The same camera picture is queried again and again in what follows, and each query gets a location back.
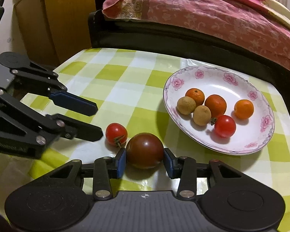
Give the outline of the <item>red cherry tomato back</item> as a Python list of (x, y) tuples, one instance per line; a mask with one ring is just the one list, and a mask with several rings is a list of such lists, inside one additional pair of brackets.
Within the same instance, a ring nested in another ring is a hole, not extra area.
[(106, 128), (106, 140), (107, 142), (116, 147), (122, 147), (128, 138), (128, 132), (126, 128), (119, 123), (111, 123)]

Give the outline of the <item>red cherry tomato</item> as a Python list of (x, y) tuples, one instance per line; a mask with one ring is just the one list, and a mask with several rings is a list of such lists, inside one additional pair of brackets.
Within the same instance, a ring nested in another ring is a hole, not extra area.
[(128, 132), (126, 128), (119, 123), (111, 123), (106, 128), (106, 140), (107, 142), (116, 147), (122, 147), (128, 138)]
[(220, 138), (230, 138), (236, 131), (236, 123), (232, 117), (221, 115), (211, 118), (212, 132)]

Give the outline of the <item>dark brown large tomato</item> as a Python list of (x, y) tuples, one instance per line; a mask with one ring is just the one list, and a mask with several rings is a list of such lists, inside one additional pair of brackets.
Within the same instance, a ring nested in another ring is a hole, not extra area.
[(128, 141), (126, 151), (130, 164), (139, 169), (151, 169), (163, 160), (164, 146), (157, 136), (142, 132)]

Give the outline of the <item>tan longan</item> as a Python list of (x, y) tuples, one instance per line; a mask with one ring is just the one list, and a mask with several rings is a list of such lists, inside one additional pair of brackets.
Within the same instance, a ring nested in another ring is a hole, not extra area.
[(206, 126), (211, 118), (211, 111), (207, 106), (200, 105), (193, 112), (193, 121), (199, 126)]
[(196, 102), (193, 98), (184, 96), (177, 101), (177, 110), (183, 115), (190, 115), (196, 109)]

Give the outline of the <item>red cherry tomato front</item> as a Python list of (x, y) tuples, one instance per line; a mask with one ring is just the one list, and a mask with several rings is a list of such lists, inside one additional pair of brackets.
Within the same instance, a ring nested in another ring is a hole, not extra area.
[(236, 131), (236, 123), (232, 117), (221, 115), (211, 118), (212, 132), (220, 138), (230, 138)]

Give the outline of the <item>brown wooden cabinet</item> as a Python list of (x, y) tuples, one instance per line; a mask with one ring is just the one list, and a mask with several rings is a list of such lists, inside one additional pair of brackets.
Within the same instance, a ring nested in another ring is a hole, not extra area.
[(87, 21), (96, 1), (17, 0), (14, 11), (29, 59), (57, 67), (91, 47)]

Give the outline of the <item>larger orange mandarin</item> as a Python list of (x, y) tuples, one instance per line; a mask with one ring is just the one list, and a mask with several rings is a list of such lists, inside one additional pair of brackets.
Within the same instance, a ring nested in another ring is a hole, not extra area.
[(204, 105), (210, 109), (212, 118), (224, 115), (227, 109), (226, 101), (217, 94), (210, 95), (205, 100)]

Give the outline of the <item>white floral plate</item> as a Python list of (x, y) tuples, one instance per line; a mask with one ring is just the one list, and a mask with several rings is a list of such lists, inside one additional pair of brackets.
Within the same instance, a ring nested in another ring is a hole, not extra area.
[(223, 154), (253, 154), (274, 134), (275, 117), (266, 97), (246, 78), (223, 68), (180, 69), (167, 79), (163, 102), (180, 130)]

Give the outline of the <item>small orange mandarin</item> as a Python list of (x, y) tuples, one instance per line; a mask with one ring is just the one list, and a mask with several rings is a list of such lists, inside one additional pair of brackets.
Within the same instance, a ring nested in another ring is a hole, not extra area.
[(205, 101), (205, 95), (204, 93), (197, 88), (191, 88), (186, 91), (185, 96), (190, 97), (194, 99), (197, 106), (203, 105)]

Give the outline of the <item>pink floral bedsheet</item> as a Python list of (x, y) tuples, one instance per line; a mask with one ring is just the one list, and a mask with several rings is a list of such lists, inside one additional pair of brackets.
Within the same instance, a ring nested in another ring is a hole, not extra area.
[(234, 0), (106, 0), (111, 19), (179, 26), (240, 46), (290, 71), (290, 29)]

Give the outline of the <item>dark bed frame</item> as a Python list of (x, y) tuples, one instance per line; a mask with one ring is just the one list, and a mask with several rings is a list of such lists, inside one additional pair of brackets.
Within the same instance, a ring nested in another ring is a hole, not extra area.
[(109, 19), (101, 10), (90, 13), (88, 28), (94, 48), (139, 50), (194, 59), (269, 82), (281, 94), (290, 115), (290, 71), (242, 47), (182, 27)]

